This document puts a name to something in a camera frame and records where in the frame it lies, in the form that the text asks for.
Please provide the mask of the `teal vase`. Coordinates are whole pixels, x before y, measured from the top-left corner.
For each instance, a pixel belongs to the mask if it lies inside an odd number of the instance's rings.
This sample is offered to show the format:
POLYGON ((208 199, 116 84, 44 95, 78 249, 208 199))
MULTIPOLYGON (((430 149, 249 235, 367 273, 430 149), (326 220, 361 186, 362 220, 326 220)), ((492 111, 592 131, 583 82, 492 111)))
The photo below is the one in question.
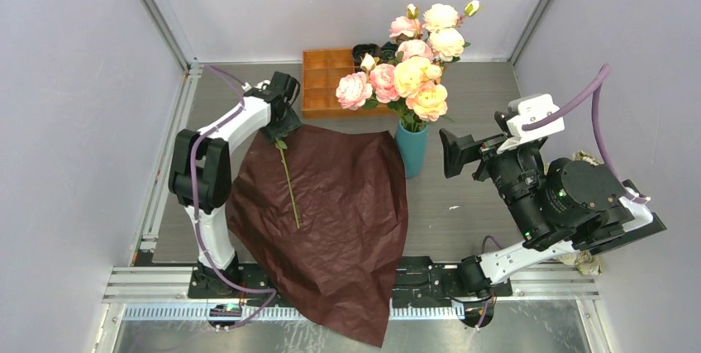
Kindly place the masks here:
POLYGON ((411 131, 401 122, 398 123, 394 138, 403 160, 407 179, 418 176, 422 171, 427 149, 427 133, 427 127, 423 127, 420 131, 411 131))

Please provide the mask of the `peach rose stem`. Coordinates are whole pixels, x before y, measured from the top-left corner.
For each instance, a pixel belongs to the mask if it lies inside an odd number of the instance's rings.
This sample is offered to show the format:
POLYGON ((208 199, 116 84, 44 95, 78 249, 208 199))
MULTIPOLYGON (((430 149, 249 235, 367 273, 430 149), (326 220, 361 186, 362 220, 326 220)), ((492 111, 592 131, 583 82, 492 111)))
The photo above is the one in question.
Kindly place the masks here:
POLYGON ((439 63, 420 56, 395 66, 393 85, 400 97, 400 122, 406 130, 423 131, 447 114, 448 92, 441 83, 443 69, 439 63))
POLYGON ((286 155, 285 155, 285 151, 288 149, 288 147, 282 139, 275 139, 274 145, 279 152, 280 161, 284 167, 286 184, 288 186, 289 198, 290 198, 291 206, 293 209, 293 218, 295 221, 296 229, 299 230, 301 228, 301 222, 300 222, 300 217, 299 217, 299 213, 298 213, 298 205, 297 205, 296 198, 295 198, 295 195, 293 192, 292 179, 291 179, 291 175, 289 173, 289 165, 288 165, 286 155))

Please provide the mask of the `cream pink rose stem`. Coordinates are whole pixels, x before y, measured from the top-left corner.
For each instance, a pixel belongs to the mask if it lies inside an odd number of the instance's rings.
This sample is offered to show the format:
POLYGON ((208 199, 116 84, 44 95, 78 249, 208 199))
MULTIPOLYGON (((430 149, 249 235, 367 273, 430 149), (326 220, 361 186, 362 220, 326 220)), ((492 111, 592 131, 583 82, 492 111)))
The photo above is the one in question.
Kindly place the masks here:
POLYGON ((461 12, 443 3, 436 3, 424 12, 408 4, 405 14, 396 17, 389 26, 390 42, 397 46, 394 58, 405 61, 422 57, 437 64, 460 60, 465 49, 471 46, 460 28, 480 9, 478 0, 468 2, 461 12))

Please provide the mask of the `red wrapping paper sheet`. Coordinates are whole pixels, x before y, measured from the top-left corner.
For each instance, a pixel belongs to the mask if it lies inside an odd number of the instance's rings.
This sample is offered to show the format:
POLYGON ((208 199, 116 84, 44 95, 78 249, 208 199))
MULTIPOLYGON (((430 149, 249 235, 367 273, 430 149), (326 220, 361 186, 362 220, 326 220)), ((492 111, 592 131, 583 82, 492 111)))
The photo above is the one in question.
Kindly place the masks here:
POLYGON ((381 347, 409 223, 395 139, 305 125, 284 142, 301 228, 279 152, 257 134, 227 201, 228 229, 305 318, 381 347))

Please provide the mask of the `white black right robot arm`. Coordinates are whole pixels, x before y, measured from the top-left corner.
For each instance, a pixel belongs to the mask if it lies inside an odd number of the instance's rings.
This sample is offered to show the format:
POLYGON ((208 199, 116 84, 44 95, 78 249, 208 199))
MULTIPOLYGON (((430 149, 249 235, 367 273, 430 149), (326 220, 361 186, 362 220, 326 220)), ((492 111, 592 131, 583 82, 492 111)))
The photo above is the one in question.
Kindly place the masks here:
POLYGON ((487 298, 495 285, 544 260, 603 254, 666 229, 647 205, 632 201, 635 185, 620 182, 607 166, 567 158, 544 164, 543 138, 499 152, 504 134, 477 141, 441 129, 439 136, 445 177, 477 163, 473 179, 492 181, 522 236, 517 244, 458 264, 459 284, 468 295, 487 298))

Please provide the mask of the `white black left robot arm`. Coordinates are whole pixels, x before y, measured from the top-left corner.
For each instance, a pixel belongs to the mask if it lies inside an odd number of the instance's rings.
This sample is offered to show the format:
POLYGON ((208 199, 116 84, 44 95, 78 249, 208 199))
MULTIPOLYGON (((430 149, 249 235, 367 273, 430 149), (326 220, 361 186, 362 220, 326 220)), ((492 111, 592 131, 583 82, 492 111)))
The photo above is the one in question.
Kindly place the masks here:
POLYGON ((234 181, 231 154, 256 133, 278 144, 302 125, 293 110, 300 83, 289 74, 275 72, 271 79, 251 85, 221 69, 213 71, 235 90, 239 101, 209 125, 178 132, 168 189, 188 214, 198 245, 192 286, 229 298, 253 291, 241 281, 227 229, 225 204, 234 181))

